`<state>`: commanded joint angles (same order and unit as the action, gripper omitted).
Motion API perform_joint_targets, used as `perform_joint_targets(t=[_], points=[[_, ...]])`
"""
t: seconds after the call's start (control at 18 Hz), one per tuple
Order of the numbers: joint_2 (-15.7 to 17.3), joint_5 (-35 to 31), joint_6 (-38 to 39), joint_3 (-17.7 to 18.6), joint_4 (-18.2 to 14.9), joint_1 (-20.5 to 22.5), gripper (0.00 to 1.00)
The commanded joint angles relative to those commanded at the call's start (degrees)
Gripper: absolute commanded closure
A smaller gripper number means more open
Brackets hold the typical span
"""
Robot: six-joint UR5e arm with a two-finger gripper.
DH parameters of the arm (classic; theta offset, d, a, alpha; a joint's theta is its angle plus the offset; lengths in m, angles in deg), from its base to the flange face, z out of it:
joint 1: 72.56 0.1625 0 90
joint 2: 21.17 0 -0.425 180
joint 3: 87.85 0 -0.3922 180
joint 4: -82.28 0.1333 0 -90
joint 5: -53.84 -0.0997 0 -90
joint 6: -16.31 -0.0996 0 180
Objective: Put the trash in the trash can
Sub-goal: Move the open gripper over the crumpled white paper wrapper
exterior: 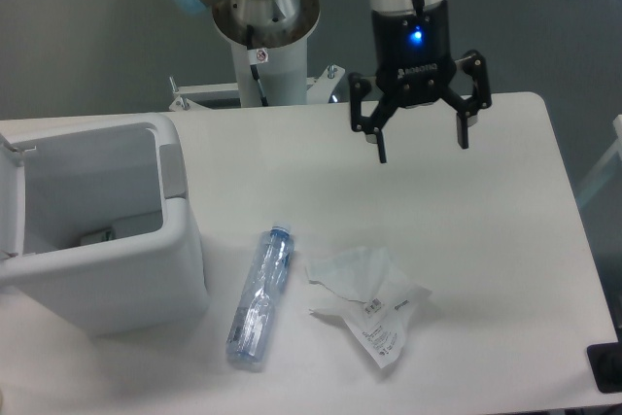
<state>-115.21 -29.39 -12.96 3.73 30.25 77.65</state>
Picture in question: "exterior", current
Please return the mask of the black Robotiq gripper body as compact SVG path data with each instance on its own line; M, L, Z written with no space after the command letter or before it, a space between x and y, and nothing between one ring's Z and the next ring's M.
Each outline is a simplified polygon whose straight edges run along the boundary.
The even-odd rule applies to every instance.
M457 66L451 56L448 2L400 16L371 14L376 84L401 108L433 103L449 89Z

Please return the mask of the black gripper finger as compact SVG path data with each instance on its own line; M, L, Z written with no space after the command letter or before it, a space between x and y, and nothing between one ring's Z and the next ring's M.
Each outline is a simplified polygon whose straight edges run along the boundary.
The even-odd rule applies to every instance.
M471 95L462 97L450 87L460 71L471 78ZM492 106L492 93L484 55L477 50L467 51L460 59L443 64L439 74L430 80L432 96L447 103L456 112L457 140L465 150L469 147L468 129L477 121L481 110Z
M363 75L353 72L348 75L350 93L350 125L354 132L362 132L368 143L375 144L381 163L387 162L383 127L394 115L396 110L405 102L409 92L407 82L398 81L397 84L384 93L378 104L369 116L362 113L363 99L371 92L371 81Z

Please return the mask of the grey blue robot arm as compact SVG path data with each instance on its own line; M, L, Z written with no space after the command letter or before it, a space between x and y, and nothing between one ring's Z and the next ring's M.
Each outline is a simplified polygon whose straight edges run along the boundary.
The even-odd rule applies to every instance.
M239 51L236 79L245 106L274 106L306 94L291 61L267 64L278 50L304 43L319 20L319 0L177 0L212 11L219 32ZM383 129L398 109L444 101L456 113L457 138L491 106L486 61L478 51L454 58L447 0L369 0L377 69L373 77L348 77L350 125L384 147Z

